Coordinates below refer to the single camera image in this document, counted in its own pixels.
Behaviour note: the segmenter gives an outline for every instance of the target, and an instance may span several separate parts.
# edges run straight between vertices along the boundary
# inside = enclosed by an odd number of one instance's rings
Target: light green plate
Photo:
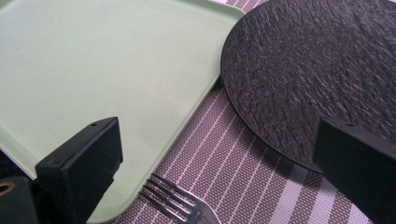
[[[35,178],[86,125],[119,117],[124,162],[90,222],[110,220],[211,89],[243,15],[205,0],[0,2],[0,148]]]

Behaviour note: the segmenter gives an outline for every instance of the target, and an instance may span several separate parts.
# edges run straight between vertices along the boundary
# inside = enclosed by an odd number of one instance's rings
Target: black plate
[[[269,146],[320,172],[322,117],[396,143],[396,4],[389,0],[277,1],[232,29],[221,55],[227,94]]]

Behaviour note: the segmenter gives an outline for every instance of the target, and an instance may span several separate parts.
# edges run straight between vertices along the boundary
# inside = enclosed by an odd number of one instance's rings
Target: plate
[[[396,4],[269,1],[230,32],[221,73],[231,102],[260,139],[313,163],[320,118],[396,143]]]

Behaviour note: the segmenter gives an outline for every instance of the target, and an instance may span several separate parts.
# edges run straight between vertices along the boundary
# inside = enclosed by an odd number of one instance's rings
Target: round plate
[[[232,29],[221,55],[227,94],[269,146],[320,172],[320,118],[360,125],[396,143],[396,4],[276,1]]]

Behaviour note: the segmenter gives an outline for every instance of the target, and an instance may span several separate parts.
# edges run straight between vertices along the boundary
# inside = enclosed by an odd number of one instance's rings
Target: purple placemat
[[[265,1],[228,1],[249,11]],[[155,172],[204,199],[221,223],[371,223],[321,175],[278,156],[210,92]],[[173,223],[143,199],[107,223]]]

